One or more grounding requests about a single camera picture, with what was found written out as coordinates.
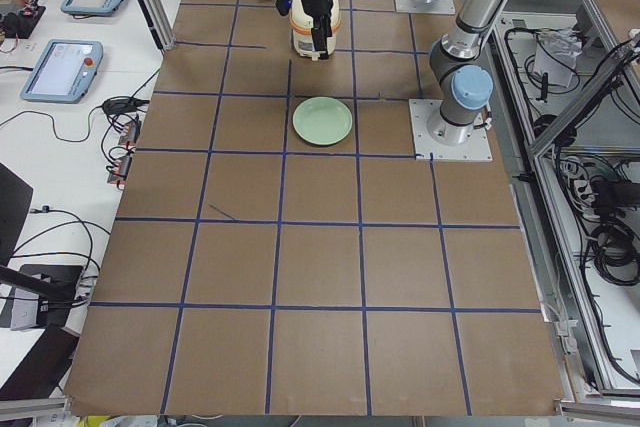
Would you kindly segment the white rice cooker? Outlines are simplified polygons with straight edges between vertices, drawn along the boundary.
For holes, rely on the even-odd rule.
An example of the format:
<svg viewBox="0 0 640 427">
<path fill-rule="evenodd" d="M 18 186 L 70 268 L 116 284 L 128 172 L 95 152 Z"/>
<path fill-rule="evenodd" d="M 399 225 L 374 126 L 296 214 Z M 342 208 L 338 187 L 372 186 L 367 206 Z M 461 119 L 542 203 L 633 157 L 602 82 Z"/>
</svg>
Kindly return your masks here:
<svg viewBox="0 0 640 427">
<path fill-rule="evenodd" d="M 338 31 L 341 27 L 341 12 L 339 10 L 339 0 L 333 0 L 331 10 L 332 37 L 329 39 L 329 53 L 331 56 L 336 48 Z M 311 35 L 311 18 L 303 10 L 301 0 L 292 0 L 289 12 L 289 22 L 292 31 L 292 46 L 302 57 L 309 57 L 312 60 L 319 60 L 318 54 L 314 51 Z"/>
</svg>

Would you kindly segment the green plate left side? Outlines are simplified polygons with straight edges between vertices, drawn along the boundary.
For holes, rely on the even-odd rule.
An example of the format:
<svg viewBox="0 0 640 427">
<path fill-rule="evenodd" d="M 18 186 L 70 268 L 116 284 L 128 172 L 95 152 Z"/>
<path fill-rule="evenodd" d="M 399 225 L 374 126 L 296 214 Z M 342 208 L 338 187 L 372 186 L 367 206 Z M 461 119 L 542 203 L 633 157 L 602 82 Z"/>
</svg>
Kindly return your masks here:
<svg viewBox="0 0 640 427">
<path fill-rule="evenodd" d="M 319 146 L 342 141 L 353 126 L 349 108 L 331 97 L 313 97 L 303 101 L 294 110 L 292 120 L 299 137 Z"/>
</svg>

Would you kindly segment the near teach pendant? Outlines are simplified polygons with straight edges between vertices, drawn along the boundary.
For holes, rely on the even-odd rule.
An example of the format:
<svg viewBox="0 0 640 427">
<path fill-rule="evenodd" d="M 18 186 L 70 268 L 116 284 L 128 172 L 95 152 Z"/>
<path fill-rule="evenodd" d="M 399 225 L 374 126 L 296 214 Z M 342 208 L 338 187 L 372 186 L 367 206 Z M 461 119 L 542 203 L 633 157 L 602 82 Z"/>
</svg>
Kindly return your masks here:
<svg viewBox="0 0 640 427">
<path fill-rule="evenodd" d="M 75 104 L 88 92 L 103 59 L 101 42 L 50 40 L 24 84 L 29 102 Z"/>
</svg>

